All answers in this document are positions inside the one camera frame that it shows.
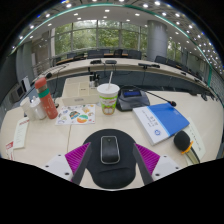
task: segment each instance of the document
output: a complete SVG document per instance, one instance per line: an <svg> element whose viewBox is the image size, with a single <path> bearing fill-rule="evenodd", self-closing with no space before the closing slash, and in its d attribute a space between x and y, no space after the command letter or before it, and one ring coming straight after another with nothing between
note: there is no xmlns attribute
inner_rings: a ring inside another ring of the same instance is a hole
<svg viewBox="0 0 224 224"><path fill-rule="evenodd" d="M14 141L13 141L14 149L24 147L28 123L29 123L28 117L24 117L18 121L16 131L14 134Z"/></svg>
<svg viewBox="0 0 224 224"><path fill-rule="evenodd" d="M55 125L95 124L95 104L62 107Z"/></svg>
<svg viewBox="0 0 224 224"><path fill-rule="evenodd" d="M13 155L13 141L6 144L6 155L9 160L14 161L14 155Z"/></svg>
<svg viewBox="0 0 224 224"><path fill-rule="evenodd" d="M188 134L188 136L190 137L190 141L194 142L192 147L196 152L199 160L201 160L206 153L205 146L192 119L189 117L187 118L187 120L190 122L190 124L189 126L184 128L183 131L185 131ZM188 166L193 165L193 163L191 162L191 160L188 158L187 155L184 154L184 157L187 160Z"/></svg>

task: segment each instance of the black mouse pad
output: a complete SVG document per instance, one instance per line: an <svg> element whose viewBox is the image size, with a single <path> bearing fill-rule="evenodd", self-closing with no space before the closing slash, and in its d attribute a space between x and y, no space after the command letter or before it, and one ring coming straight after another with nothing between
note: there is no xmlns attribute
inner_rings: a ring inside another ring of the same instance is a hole
<svg viewBox="0 0 224 224"><path fill-rule="evenodd" d="M120 161L116 164L103 164L100 158L101 137L116 136ZM119 189L129 185L135 178L136 160L132 153L134 139L116 129L103 129L90 135L83 144L91 142L92 154L87 169L94 183L105 189Z"/></svg>

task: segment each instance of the plastic cup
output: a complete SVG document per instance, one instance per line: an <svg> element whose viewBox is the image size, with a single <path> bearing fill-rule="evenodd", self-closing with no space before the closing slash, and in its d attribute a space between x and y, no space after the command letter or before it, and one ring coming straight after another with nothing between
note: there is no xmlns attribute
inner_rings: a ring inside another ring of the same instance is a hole
<svg viewBox="0 0 224 224"><path fill-rule="evenodd" d="M115 84L110 84L110 88L108 89L108 85L109 83L98 86L97 91L103 113L105 115L112 115L115 111L117 94L120 88Z"/></svg>

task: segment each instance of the drinking straw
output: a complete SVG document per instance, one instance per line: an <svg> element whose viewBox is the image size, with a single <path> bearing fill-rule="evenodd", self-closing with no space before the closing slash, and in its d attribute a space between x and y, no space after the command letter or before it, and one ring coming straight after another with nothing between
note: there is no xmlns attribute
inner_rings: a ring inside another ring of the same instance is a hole
<svg viewBox="0 0 224 224"><path fill-rule="evenodd" d="M109 90L109 88L110 88L110 83L111 83L112 76L113 76L113 71L111 71L111 73L110 73L110 80L109 80L109 85L108 85L107 90Z"/></svg>

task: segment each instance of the ceiling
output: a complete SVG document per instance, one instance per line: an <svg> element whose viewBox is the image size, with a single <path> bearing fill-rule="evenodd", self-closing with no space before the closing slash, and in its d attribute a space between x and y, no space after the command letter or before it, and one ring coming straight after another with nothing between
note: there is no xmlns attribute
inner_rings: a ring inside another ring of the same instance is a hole
<svg viewBox="0 0 224 224"><path fill-rule="evenodd" d="M143 4L146 2L148 8L143 7ZM108 20L121 22L126 22L129 19L129 23L139 26L145 26L148 20L160 21L167 25L168 37L172 37L172 40L179 42L182 47L186 47L188 52L208 62L212 62L211 65L214 68L217 67L216 70L222 73L223 65L216 49L212 43L209 45L210 41L197 25L192 23L186 15L179 13L170 5L161 2L158 6L155 4L155 1L124 0L120 2L118 0L97 0L97 2L93 2L92 0L70 0L65 3L58 3L54 7L42 12L38 18L26 26L19 35L23 36L23 39L20 40L18 37L14 41L14 46L19 46L24 42L30 41L30 36L33 36L32 40L35 40L49 29L80 21L77 20L77 16L74 16L74 13L78 13L78 17L81 17L81 20L104 19L103 16L107 16Z"/></svg>

